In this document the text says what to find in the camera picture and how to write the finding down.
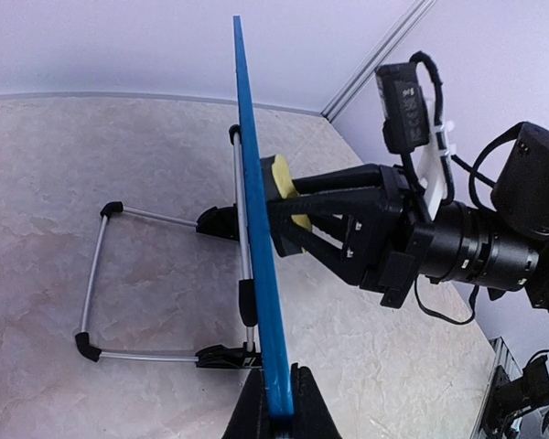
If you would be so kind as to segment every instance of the yellow foam pad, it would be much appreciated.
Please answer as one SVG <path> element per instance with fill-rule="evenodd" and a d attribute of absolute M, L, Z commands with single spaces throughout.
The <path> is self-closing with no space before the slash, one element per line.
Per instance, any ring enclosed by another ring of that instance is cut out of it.
<path fill-rule="evenodd" d="M 274 184 L 276 185 L 278 193 L 282 199 L 296 198 L 300 196 L 295 188 L 295 185 L 293 184 L 289 164 L 282 155 L 277 154 L 274 156 L 274 162 L 271 166 L 271 170 L 273 173 Z M 307 215 L 292 215 L 291 220 L 303 229 L 307 229 L 309 231 L 312 229 L 311 221 Z"/>

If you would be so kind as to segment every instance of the black rubber foot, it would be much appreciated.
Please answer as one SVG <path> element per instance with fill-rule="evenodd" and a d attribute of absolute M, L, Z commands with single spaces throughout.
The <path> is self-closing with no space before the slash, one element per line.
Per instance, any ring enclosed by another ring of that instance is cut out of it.
<path fill-rule="evenodd" d="M 100 359 L 102 350 L 90 344 L 90 334 L 87 332 L 80 332 L 75 335 L 75 346 L 77 346 L 77 350 L 86 359 L 90 359 L 95 363 Z"/>
<path fill-rule="evenodd" d="M 100 211 L 100 215 L 108 217 L 109 220 L 114 213 L 122 212 L 124 212 L 124 204 L 122 204 L 122 201 L 110 201 Z"/>
<path fill-rule="evenodd" d="M 230 135 L 230 143 L 232 145 L 234 145 L 234 135 L 238 133 L 240 134 L 241 131 L 240 131 L 240 125 L 239 124 L 234 124 L 230 127 L 230 130 L 228 130 L 228 134 Z"/>

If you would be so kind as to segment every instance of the metal stand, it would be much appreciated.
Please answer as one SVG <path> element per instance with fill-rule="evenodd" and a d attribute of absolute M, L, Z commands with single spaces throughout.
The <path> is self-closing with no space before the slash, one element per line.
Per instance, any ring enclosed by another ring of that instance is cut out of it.
<path fill-rule="evenodd" d="M 253 272 L 248 246 L 246 222 L 246 201 L 242 175 L 242 154 L 239 132 L 231 132 L 234 146 L 234 182 L 236 204 L 230 208 L 211 208 L 204 212 L 197 221 L 160 215 L 146 210 L 125 206 L 120 201 L 113 201 L 104 206 L 100 215 L 102 222 L 96 241 L 90 278 L 81 315 L 80 333 L 75 336 L 78 351 L 83 357 L 92 361 L 99 359 L 134 359 L 141 361 L 191 362 L 199 368 L 209 369 L 251 369 L 262 367 L 262 355 L 256 352 L 254 344 L 254 327 L 258 323 L 256 302 L 253 289 Z M 106 228 L 113 215 L 128 213 L 152 220 L 169 222 L 180 226 L 195 228 L 196 232 L 217 236 L 240 242 L 242 260 L 242 279 L 239 282 L 239 306 L 242 321 L 246 325 L 246 341 L 241 348 L 226 348 L 216 345 L 204 348 L 195 355 L 171 351 L 167 353 L 149 353 L 132 350 L 109 350 L 95 347 L 90 343 L 88 324 L 90 307 L 95 287 L 98 261 L 102 253 L 102 243 Z"/>

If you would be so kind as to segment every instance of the black 3d-printed bracket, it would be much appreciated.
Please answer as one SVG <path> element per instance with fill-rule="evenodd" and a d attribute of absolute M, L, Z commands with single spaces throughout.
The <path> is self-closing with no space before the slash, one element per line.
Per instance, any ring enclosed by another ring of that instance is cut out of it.
<path fill-rule="evenodd" d="M 236 205 L 226 208 L 207 209 L 198 218 L 198 227 L 195 231 L 204 235 L 223 238 L 224 240 L 239 241 L 238 209 Z"/>
<path fill-rule="evenodd" d="M 198 362 L 195 365 L 202 369 L 259 369 L 263 366 L 263 356 L 242 348 L 226 348 L 223 345 L 210 346 L 195 354 Z"/>

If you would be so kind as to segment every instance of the black plastic clamp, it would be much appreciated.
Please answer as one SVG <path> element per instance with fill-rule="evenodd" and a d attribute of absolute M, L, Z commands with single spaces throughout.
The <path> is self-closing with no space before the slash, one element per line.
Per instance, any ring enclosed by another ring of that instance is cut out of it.
<path fill-rule="evenodd" d="M 234 145 L 234 136 L 238 134 L 239 136 L 242 136 L 242 130 L 240 129 L 240 125 L 235 123 L 230 127 L 228 130 L 228 134 L 230 135 L 230 143 Z"/>
<path fill-rule="evenodd" d="M 224 240 L 239 241 L 238 208 L 236 205 L 226 208 L 207 209 L 198 218 L 197 233 L 223 238 Z"/>
<path fill-rule="evenodd" d="M 100 210 L 100 215 L 102 217 L 108 217 L 109 220 L 114 213 L 122 212 L 124 212 L 124 204 L 122 204 L 122 201 L 110 201 L 103 207 L 102 210 Z"/>
<path fill-rule="evenodd" d="M 263 355 L 241 348 L 226 348 L 223 345 L 210 346 L 195 354 L 198 357 L 196 367 L 202 369 L 259 369 L 263 366 Z"/>
<path fill-rule="evenodd" d="M 97 363 L 100 359 L 100 354 L 102 350 L 90 344 L 90 334 L 87 332 L 80 332 L 75 335 L 75 346 L 77 350 L 82 354 L 86 359 Z"/>

